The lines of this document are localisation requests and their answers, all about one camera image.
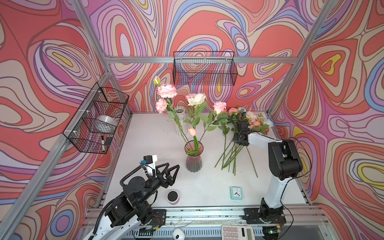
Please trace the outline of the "pink grey glass vase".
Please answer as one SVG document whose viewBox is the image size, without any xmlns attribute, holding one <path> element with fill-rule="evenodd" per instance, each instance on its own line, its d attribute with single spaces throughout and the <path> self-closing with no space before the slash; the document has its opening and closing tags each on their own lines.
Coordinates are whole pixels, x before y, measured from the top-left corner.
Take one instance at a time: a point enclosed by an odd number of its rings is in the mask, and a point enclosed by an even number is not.
<svg viewBox="0 0 384 240">
<path fill-rule="evenodd" d="M 188 171 L 192 173 L 196 173 L 201 170 L 203 166 L 201 154 L 203 153 L 203 151 L 204 151 L 204 146 L 201 142 L 199 142 L 199 153 L 197 156 L 191 156 L 186 154 L 187 155 L 186 168 Z"/>
</svg>

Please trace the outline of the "light pink rose stem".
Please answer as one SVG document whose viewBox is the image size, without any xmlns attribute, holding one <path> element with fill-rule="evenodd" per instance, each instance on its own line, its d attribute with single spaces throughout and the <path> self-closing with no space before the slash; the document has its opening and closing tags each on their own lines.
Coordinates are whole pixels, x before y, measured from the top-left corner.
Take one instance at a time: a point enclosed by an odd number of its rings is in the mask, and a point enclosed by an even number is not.
<svg viewBox="0 0 384 240">
<path fill-rule="evenodd" d="M 222 131 L 223 136 L 226 138 L 229 127 L 228 127 L 228 118 L 229 114 L 227 111 L 227 103 L 225 102 L 216 102 L 213 105 L 214 110 L 209 112 L 207 121 L 203 121 L 204 123 L 204 131 L 202 136 L 200 137 L 200 141 L 203 139 L 206 132 L 211 132 L 215 129 L 219 129 Z"/>
</svg>

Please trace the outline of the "peach tulip bud stem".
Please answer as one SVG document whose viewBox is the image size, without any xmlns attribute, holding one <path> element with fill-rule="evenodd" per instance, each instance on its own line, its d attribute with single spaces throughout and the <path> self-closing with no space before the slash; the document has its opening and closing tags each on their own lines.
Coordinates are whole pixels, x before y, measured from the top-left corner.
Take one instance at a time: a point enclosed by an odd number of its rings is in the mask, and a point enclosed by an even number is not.
<svg viewBox="0 0 384 240">
<path fill-rule="evenodd" d="M 193 140 L 189 141 L 186 144 L 186 154 L 191 156 L 197 156 L 199 153 L 199 141 L 197 139 L 197 131 L 194 128 L 189 128 L 188 133 L 193 138 Z"/>
</svg>

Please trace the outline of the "cream white rose stem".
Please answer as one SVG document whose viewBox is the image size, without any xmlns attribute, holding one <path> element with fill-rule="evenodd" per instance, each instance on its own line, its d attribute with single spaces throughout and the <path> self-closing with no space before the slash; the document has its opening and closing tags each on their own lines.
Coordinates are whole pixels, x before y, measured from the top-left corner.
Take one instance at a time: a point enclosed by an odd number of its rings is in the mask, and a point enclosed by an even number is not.
<svg viewBox="0 0 384 240">
<path fill-rule="evenodd" d="M 195 130 L 197 125 L 200 123 L 202 112 L 207 107 L 206 98 L 207 96 L 204 93 L 189 94 L 186 96 L 188 106 L 190 107 L 187 109 L 187 113 L 190 119 L 185 120 L 185 122 L 190 124 L 191 128 L 194 128 Z"/>
</svg>

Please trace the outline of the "pink carnation spray stem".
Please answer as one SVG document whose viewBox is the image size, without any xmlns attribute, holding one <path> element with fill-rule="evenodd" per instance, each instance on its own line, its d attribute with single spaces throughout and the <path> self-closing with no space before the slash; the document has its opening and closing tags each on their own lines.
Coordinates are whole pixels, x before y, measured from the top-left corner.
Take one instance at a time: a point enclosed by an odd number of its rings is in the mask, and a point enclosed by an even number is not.
<svg viewBox="0 0 384 240">
<path fill-rule="evenodd" d="M 156 102 L 156 111 L 159 114 L 167 114 L 170 120 L 176 124 L 177 133 L 182 137 L 185 143 L 187 143 L 188 139 L 182 127 L 183 122 L 173 104 L 173 100 L 177 96 L 176 87 L 172 84 L 162 84 L 161 79 L 158 76 L 154 77 L 153 83 L 157 87 L 156 93 L 160 97 Z"/>
</svg>

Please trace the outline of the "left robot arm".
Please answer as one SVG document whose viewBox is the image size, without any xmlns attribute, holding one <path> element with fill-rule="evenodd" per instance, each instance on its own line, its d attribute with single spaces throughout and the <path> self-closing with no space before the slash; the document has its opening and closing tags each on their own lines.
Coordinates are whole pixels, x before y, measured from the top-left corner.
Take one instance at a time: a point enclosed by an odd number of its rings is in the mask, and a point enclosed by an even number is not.
<svg viewBox="0 0 384 240">
<path fill-rule="evenodd" d="M 159 188 L 172 186 L 180 166 L 169 167 L 169 163 L 152 169 L 148 179 L 132 176 L 146 165 L 140 164 L 120 180 L 123 191 L 102 208 L 94 228 L 84 240 L 120 240 L 140 225 L 150 226 L 154 231 L 166 223 L 166 210 L 154 210 L 148 199 L 158 194 Z"/>
</svg>

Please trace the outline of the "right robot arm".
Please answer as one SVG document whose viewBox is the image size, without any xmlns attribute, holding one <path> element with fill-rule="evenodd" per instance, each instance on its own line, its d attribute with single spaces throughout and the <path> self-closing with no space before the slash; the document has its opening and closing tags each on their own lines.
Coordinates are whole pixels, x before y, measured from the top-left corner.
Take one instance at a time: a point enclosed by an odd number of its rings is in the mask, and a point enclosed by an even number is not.
<svg viewBox="0 0 384 240">
<path fill-rule="evenodd" d="M 272 178 L 268 191 L 262 198 L 257 216 L 262 223 L 284 223 L 283 199 L 288 184 L 303 170 L 297 147 L 293 140 L 274 139 L 251 130 L 246 121 L 236 124 L 233 142 L 241 146 L 257 146 L 268 152 Z"/>
</svg>

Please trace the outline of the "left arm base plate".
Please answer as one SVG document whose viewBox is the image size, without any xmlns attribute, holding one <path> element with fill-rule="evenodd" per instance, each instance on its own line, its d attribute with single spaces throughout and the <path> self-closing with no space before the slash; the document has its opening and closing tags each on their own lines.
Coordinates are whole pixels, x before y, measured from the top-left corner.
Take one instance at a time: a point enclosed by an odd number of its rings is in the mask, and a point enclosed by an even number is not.
<svg viewBox="0 0 384 240">
<path fill-rule="evenodd" d="M 161 227 L 166 223 L 167 210 L 154 209 L 152 212 L 146 213 L 138 218 L 144 226 L 151 226 L 152 228 Z"/>
</svg>

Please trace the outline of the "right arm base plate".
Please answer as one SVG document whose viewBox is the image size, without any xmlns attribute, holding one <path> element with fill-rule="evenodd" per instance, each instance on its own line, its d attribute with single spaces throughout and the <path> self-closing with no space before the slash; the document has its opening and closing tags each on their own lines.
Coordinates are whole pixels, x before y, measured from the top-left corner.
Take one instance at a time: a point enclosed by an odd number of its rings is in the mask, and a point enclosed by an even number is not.
<svg viewBox="0 0 384 240">
<path fill-rule="evenodd" d="M 247 224 L 277 224 L 284 225 L 287 223 L 282 208 L 264 209 L 264 208 L 245 208 L 242 219 Z"/>
</svg>

